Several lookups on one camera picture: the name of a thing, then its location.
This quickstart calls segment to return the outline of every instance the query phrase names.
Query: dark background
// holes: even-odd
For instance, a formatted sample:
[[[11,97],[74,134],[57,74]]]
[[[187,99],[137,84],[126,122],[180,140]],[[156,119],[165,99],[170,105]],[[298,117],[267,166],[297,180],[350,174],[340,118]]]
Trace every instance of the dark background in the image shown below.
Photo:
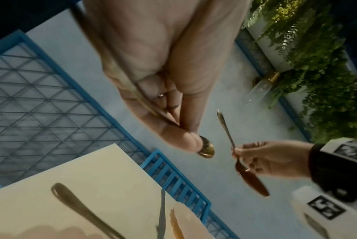
[[[0,0],[0,39],[27,32],[79,0]],[[336,24],[342,24],[346,50],[357,68],[357,0],[332,0]]]

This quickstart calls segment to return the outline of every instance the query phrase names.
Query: metal spoon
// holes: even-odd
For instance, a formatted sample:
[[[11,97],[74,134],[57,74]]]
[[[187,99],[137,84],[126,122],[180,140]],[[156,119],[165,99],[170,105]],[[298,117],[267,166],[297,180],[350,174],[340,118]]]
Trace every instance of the metal spoon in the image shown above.
[[[218,120],[221,123],[221,125],[223,126],[223,129],[226,131],[227,136],[230,139],[232,148],[235,149],[235,143],[234,140],[231,137],[231,134],[229,132],[229,129],[227,128],[226,125],[226,121],[225,118],[223,117],[222,112],[220,112],[219,110],[217,111],[217,115],[218,115]],[[248,170],[241,162],[240,162],[240,158],[238,156],[236,164],[235,164],[235,169],[236,171],[239,173],[239,175],[243,178],[243,180],[251,187],[253,188],[256,192],[260,193],[262,196],[264,197],[268,197],[269,196],[269,192],[266,189],[266,187],[264,186],[264,184],[262,184],[262,182],[257,178],[257,176],[252,173],[250,170]]]
[[[102,62],[102,68],[110,80],[119,82],[124,88],[128,89],[135,96],[139,104],[141,104],[151,114],[162,118],[169,124],[179,126],[167,116],[166,111],[152,104],[151,101],[149,101],[137,87],[137,85],[131,81],[126,72],[127,67],[122,65],[122,61],[119,60],[119,57],[117,57],[116,54],[108,48],[105,41],[90,24],[81,9],[76,5],[72,5],[70,11],[84,35],[88,38],[89,42],[99,54]],[[201,136],[201,139],[203,141],[203,146],[197,154],[204,158],[212,158],[215,154],[214,145],[205,137]]]
[[[56,183],[51,187],[52,193],[64,205],[77,212],[80,216],[90,221],[110,239],[125,239],[119,232],[99,219],[89,208],[87,208],[66,186]]]

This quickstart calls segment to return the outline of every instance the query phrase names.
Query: green foliage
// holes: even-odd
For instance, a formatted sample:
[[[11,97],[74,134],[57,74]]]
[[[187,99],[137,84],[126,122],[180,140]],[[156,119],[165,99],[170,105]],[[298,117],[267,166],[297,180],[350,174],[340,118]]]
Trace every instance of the green foliage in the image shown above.
[[[301,116],[314,142],[357,138],[357,78],[346,67],[341,26],[332,24],[330,8],[327,0],[255,0],[251,8],[268,22],[261,37],[278,44],[294,67],[282,73],[275,96],[306,90]]]

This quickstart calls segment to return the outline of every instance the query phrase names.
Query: knife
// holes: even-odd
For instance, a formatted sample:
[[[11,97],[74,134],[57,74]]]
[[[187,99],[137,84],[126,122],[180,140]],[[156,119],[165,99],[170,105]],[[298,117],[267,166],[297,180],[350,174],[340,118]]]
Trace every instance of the knife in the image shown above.
[[[159,225],[157,227],[158,239],[163,239],[165,234],[165,190],[162,189],[162,205],[160,207]]]

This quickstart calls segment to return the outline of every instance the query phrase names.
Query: palm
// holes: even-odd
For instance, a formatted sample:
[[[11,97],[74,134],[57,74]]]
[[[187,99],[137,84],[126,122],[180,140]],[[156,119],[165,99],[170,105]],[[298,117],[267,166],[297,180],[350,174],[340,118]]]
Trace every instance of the palm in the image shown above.
[[[166,124],[115,84],[130,110],[168,143],[195,152],[195,133],[230,52],[248,1],[84,0],[88,17],[147,98],[167,109]]]

